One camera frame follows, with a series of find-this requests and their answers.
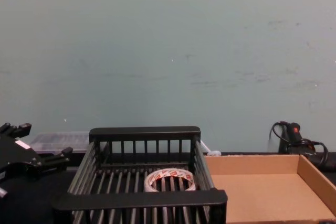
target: white label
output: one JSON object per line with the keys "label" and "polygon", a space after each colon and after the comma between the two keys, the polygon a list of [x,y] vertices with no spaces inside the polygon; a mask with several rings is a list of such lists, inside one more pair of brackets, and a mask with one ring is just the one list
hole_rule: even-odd
{"label": "white label", "polygon": [[16,144],[20,145],[21,147],[23,147],[24,149],[30,149],[30,146],[24,142],[22,142],[21,140],[15,141]]}

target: light blue wall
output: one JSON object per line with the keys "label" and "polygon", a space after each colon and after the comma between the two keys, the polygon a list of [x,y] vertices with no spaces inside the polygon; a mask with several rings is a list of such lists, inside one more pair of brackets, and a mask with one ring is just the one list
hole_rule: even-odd
{"label": "light blue wall", "polygon": [[0,0],[0,122],[32,136],[197,125],[265,151],[301,124],[336,150],[336,0]]}

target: black tabletop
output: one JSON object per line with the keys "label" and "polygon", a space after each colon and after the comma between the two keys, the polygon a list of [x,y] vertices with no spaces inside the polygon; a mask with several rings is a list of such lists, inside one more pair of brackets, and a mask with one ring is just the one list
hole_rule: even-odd
{"label": "black tabletop", "polygon": [[[26,177],[6,180],[0,186],[10,194],[0,199],[1,224],[52,224],[51,199],[65,193],[75,175],[66,171],[43,176],[38,180]],[[336,185],[336,173],[325,173]]]}

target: packing tape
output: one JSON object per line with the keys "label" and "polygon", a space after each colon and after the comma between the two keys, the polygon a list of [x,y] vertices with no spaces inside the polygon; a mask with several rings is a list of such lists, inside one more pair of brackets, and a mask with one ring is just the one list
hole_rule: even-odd
{"label": "packing tape", "polygon": [[186,191],[194,191],[196,190],[196,185],[194,181],[194,176],[191,172],[183,169],[178,169],[178,168],[167,168],[167,169],[162,169],[162,170],[156,170],[145,178],[144,181],[144,187],[145,191],[158,191],[153,188],[153,183],[157,179],[163,178],[163,177],[180,177],[188,180],[191,185]]}

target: cardboard box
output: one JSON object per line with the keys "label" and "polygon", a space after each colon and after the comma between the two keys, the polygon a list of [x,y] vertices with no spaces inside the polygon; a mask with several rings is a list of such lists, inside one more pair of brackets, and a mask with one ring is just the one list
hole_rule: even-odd
{"label": "cardboard box", "polygon": [[226,223],[319,223],[336,219],[336,187],[304,156],[206,157],[228,196]]}

